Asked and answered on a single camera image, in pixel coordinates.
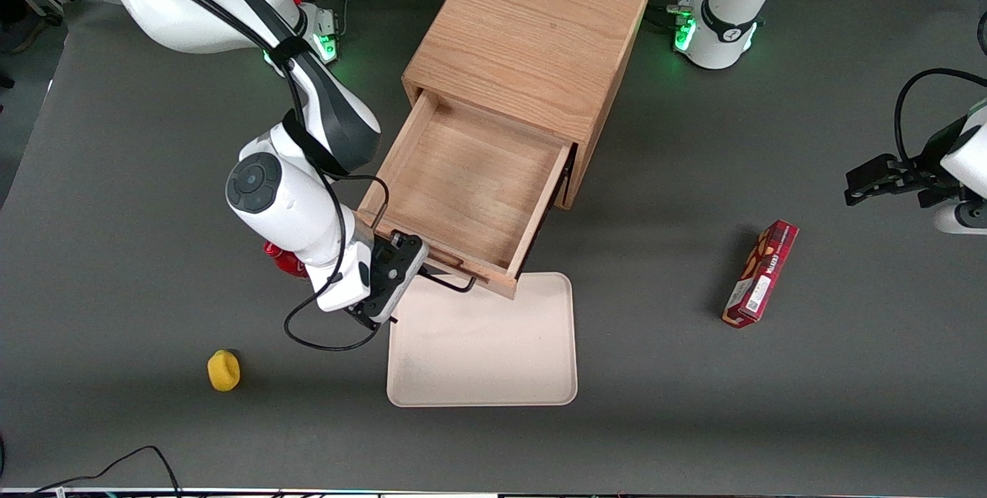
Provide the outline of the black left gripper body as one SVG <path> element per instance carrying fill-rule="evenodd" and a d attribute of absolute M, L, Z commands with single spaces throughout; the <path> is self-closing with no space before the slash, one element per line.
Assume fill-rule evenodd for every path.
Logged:
<path fill-rule="evenodd" d="M 942 167 L 942 158 L 948 151 L 924 150 L 910 160 L 899 160 L 891 155 L 888 168 L 892 172 L 891 195 L 918 193 L 918 203 L 922 209 L 944 203 L 946 200 L 960 200 L 963 197 L 962 183 L 948 174 Z"/>

